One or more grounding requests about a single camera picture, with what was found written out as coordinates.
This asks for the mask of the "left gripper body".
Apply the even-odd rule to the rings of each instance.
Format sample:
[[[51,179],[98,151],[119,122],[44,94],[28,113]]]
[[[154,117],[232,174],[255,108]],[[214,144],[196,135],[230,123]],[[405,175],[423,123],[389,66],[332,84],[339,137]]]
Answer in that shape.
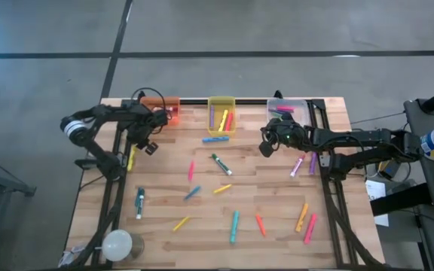
[[[163,108],[152,111],[143,104],[133,102],[130,111],[136,116],[127,127],[128,140],[147,140],[155,129],[168,124],[167,112]]]

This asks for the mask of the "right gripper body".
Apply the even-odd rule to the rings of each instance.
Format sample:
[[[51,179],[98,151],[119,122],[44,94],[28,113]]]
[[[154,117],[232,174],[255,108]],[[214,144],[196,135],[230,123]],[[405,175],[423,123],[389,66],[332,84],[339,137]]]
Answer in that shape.
[[[290,114],[270,119],[267,125],[261,128],[261,138],[261,147],[264,149],[274,149],[274,145],[277,145],[278,149],[280,145],[300,148],[310,144],[307,130]]]

